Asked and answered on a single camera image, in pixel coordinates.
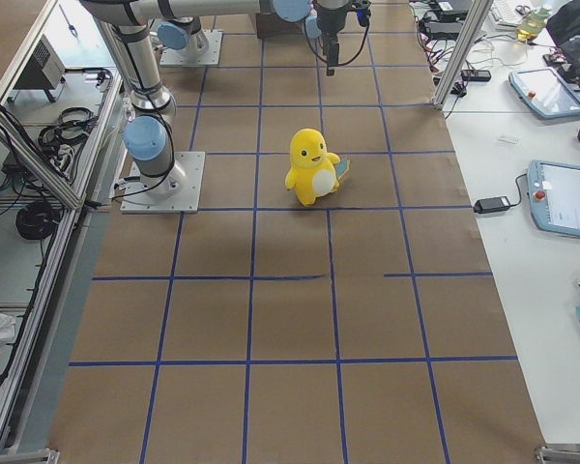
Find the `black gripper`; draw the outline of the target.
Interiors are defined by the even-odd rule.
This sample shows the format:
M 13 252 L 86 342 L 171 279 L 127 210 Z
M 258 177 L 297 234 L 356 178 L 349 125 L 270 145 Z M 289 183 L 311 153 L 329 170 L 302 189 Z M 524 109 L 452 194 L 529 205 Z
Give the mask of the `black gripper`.
M 362 52 L 364 39 L 370 25 L 371 2 L 368 0 L 322 0 L 315 2 L 317 13 L 317 26 L 321 31 L 322 49 L 327 66 L 347 66 Z M 348 62 L 339 62 L 338 34 L 345 28 L 346 16 L 355 13 L 359 25 L 365 29 L 364 39 L 359 51 Z M 326 76 L 334 76 L 335 69 L 326 68 Z

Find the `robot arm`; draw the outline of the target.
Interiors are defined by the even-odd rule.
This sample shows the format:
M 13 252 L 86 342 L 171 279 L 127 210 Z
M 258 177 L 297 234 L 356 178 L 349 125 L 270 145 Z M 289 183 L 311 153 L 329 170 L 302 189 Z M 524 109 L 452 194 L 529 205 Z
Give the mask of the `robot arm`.
M 183 54 L 200 55 L 209 49 L 199 16 L 183 16 L 161 21 L 151 35 L 165 48 Z
M 85 1 L 103 34 L 120 75 L 130 86 L 136 113 L 127 123 L 123 140 L 139 178 L 121 195 L 128 213 L 196 212 L 205 155 L 179 152 L 171 129 L 176 102 L 163 85 L 151 42 L 149 22 L 177 27 L 182 38 L 173 45 L 186 48 L 193 27 L 202 16 L 272 13 L 287 22 L 314 23 L 321 35 L 327 72 L 340 67 L 338 34 L 346 16 L 359 24 L 370 22 L 368 1 Z

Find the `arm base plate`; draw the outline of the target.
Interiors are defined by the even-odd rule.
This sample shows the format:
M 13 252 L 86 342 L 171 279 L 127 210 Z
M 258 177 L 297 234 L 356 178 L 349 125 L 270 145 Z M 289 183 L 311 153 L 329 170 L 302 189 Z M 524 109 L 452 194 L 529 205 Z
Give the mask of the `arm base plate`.
M 133 161 L 130 175 L 138 180 L 127 183 L 120 210 L 124 214 L 196 213 L 205 158 L 204 152 L 176 152 L 174 167 L 160 185 L 160 180 L 141 176 Z
M 159 27 L 158 38 L 163 45 L 162 67 L 216 66 L 219 62 L 221 30 L 200 30 L 189 34 L 165 23 Z

